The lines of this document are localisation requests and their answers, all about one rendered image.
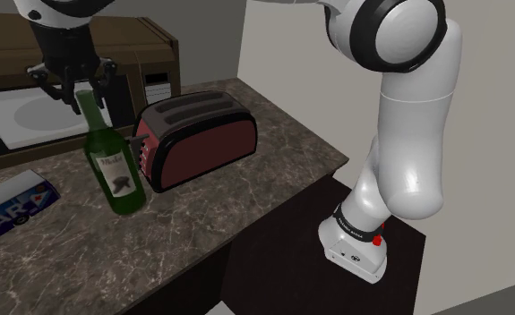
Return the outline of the brown microwave oven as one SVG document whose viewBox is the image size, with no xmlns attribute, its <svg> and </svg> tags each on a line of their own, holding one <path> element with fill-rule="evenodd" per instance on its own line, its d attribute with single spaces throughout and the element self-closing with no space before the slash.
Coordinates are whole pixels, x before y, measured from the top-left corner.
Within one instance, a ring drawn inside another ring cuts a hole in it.
<svg viewBox="0 0 515 315">
<path fill-rule="evenodd" d="M 179 95 L 178 42 L 146 17 L 99 16 L 90 30 L 98 55 L 117 65 L 102 114 L 129 136 L 144 107 Z M 40 61 L 29 23 L 16 13 L 0 13 L 0 169 L 79 149 L 85 142 L 84 117 L 54 101 L 26 74 Z"/>
</svg>

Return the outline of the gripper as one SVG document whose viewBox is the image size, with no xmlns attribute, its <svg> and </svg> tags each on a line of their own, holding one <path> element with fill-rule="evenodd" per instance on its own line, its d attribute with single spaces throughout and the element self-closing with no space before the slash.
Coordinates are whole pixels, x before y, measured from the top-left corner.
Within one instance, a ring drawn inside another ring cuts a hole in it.
<svg viewBox="0 0 515 315">
<path fill-rule="evenodd" d="M 116 75 L 117 64 L 110 58 L 99 58 L 89 24 L 59 29 L 31 21 L 30 27 L 41 50 L 43 64 L 27 68 L 28 76 L 53 100 L 62 100 L 69 105 L 76 115 L 81 113 L 81 109 L 74 96 L 74 83 L 88 80 L 96 105 L 104 109 L 104 93 Z M 99 66 L 102 75 L 97 78 Z M 60 80 L 60 89 L 47 82 L 49 74 Z"/>
</svg>

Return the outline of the green wine bottle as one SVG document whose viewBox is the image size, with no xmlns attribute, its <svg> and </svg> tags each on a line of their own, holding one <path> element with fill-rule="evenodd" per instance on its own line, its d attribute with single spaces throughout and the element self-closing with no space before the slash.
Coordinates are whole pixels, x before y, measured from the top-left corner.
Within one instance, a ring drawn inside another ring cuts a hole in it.
<svg viewBox="0 0 515 315">
<path fill-rule="evenodd" d="M 136 212 L 146 195 L 129 144 L 106 124 L 92 90 L 78 90 L 75 96 L 89 126 L 83 152 L 108 204 L 118 215 Z"/>
</svg>

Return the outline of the blue and white box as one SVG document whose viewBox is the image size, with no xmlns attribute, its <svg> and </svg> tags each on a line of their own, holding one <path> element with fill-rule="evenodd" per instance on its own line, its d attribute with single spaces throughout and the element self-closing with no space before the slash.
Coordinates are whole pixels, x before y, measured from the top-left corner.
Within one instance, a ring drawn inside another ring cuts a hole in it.
<svg viewBox="0 0 515 315">
<path fill-rule="evenodd" d="M 27 223 L 59 199 L 52 183 L 32 170 L 0 183 L 0 236 Z"/>
</svg>

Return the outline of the red and black toaster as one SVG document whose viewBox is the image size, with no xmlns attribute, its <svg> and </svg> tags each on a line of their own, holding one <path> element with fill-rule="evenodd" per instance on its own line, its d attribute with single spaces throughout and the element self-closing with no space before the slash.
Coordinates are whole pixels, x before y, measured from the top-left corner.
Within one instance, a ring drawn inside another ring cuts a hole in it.
<svg viewBox="0 0 515 315">
<path fill-rule="evenodd" d="M 258 129 L 250 110 L 224 91 L 161 100 L 143 108 L 133 127 L 139 169 L 157 193 L 252 155 Z"/>
</svg>

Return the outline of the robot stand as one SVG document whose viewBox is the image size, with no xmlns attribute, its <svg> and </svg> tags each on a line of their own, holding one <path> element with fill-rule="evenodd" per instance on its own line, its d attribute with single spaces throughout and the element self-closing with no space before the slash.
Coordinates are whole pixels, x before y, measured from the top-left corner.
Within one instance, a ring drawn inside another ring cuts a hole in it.
<svg viewBox="0 0 515 315">
<path fill-rule="evenodd" d="M 325 258 L 318 226 L 349 192 L 326 175 L 235 237 L 221 290 L 235 315 L 413 315 L 424 234 L 387 220 L 388 264 L 374 285 Z"/>
</svg>

